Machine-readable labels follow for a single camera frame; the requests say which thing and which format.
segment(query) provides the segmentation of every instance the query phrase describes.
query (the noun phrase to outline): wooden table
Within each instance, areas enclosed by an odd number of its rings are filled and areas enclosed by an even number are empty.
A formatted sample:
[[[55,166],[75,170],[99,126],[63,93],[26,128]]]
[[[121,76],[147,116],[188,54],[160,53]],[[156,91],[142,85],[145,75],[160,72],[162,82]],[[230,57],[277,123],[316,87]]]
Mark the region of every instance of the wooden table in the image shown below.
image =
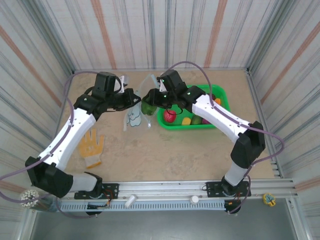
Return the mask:
[[[159,71],[114,72],[130,77],[129,86],[138,89],[148,74],[159,76]],[[236,116],[254,122],[258,119],[245,73],[242,70],[206,70],[211,83],[221,86],[227,94],[230,110]],[[205,84],[197,70],[179,72],[187,84]],[[74,103],[84,91],[93,86],[96,75],[81,74],[73,79],[69,98]],[[68,105],[62,123],[68,119]],[[104,113],[95,124],[97,134],[105,135],[102,164],[89,171],[104,181],[179,181],[220,180],[231,166],[233,143],[218,129],[169,131],[155,118],[149,130],[133,136],[123,132],[126,111]],[[76,149],[67,165],[67,172],[87,171],[84,159]],[[273,178],[269,161],[255,166],[250,176],[256,179]]]

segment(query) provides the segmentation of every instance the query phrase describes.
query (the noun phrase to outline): striped wall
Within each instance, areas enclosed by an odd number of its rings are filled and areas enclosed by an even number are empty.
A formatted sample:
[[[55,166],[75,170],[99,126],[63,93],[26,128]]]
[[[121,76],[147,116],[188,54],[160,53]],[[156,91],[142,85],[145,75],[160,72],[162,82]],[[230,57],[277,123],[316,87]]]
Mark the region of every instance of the striped wall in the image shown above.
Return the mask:
[[[269,130],[286,143],[282,173],[320,239],[320,1],[293,2],[252,74]]]
[[[77,70],[244,67],[280,0],[36,0]]]
[[[23,1],[0,2],[0,176],[24,167],[28,156],[50,143],[61,114],[63,84],[70,72],[57,61]],[[30,187],[27,174],[0,181],[18,198]],[[12,239],[19,204],[0,198],[0,239]]]

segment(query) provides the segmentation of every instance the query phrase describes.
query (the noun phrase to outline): gray floor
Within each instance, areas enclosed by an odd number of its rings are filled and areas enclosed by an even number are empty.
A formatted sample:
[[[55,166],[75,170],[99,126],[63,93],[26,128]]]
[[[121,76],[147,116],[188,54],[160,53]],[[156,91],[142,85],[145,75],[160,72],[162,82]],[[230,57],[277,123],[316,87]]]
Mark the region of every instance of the gray floor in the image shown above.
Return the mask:
[[[33,240],[295,240],[285,200],[248,200],[238,216],[223,211],[103,212],[70,219],[39,213]]]

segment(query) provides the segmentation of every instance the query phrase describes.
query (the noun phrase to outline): yellow object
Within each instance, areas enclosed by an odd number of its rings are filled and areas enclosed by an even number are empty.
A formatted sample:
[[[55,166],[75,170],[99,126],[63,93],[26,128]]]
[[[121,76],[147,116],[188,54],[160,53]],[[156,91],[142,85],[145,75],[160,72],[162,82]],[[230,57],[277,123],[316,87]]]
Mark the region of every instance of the yellow object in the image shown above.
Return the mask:
[[[215,101],[217,104],[221,105],[221,99],[220,99],[220,98],[216,98],[214,101]]]
[[[271,193],[265,193],[263,196],[263,202],[264,204],[269,205],[270,207],[273,207],[276,205],[276,197],[273,196]]]
[[[105,136],[101,135],[99,142],[97,142],[97,129],[92,128],[87,131],[80,143],[78,150],[81,157],[84,158],[87,169],[93,168],[101,164],[100,155],[104,149]]]
[[[190,124],[191,124],[191,119],[189,117],[185,117],[181,123],[181,125],[190,125]]]

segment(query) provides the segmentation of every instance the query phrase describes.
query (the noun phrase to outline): green tray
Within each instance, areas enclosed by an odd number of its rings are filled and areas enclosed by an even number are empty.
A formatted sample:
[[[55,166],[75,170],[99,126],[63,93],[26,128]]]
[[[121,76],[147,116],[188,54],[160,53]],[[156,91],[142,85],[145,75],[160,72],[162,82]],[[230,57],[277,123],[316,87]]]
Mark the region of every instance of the green tray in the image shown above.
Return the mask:
[[[201,85],[196,85],[197,87],[201,88],[203,91],[205,91],[207,94],[210,92],[210,88],[208,84],[201,84]],[[218,85],[212,85],[212,93],[215,95],[217,99],[221,99],[221,106],[224,107],[226,110],[230,111],[228,99],[227,99],[227,94],[225,90],[218,86]],[[181,112],[180,108],[178,108],[177,105],[173,105],[170,110],[175,111],[177,114]],[[176,119],[174,120],[173,123],[166,122],[164,120],[164,112],[165,109],[160,108],[158,113],[157,113],[157,120],[158,123],[160,124],[161,127],[168,129],[168,130],[186,130],[186,129],[215,129],[216,127],[212,124],[199,124],[199,125],[181,125],[182,120],[185,117],[188,117],[192,119],[193,113],[188,112],[187,110],[183,110],[181,114],[178,114],[176,116]]]

